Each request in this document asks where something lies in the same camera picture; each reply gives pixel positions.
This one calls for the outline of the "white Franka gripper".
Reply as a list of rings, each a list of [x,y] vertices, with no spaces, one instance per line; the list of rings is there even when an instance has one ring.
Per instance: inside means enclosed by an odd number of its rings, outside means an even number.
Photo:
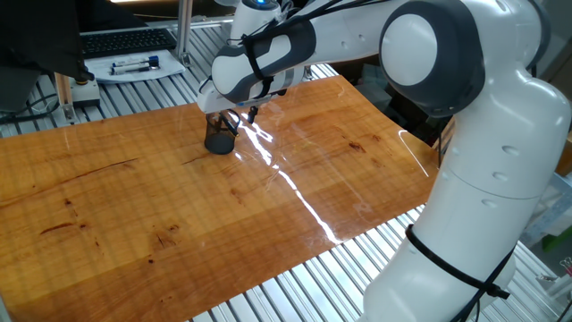
[[[197,103],[200,110],[205,114],[218,113],[218,120],[216,121],[219,130],[228,130],[228,119],[222,113],[223,110],[234,108],[247,108],[249,107],[247,122],[252,124],[255,122],[258,114],[258,106],[269,102],[270,100],[283,96],[286,94],[286,89],[276,91],[268,94],[262,98],[251,98],[250,100],[233,103],[223,97],[215,88],[211,79],[203,80],[198,90]]]

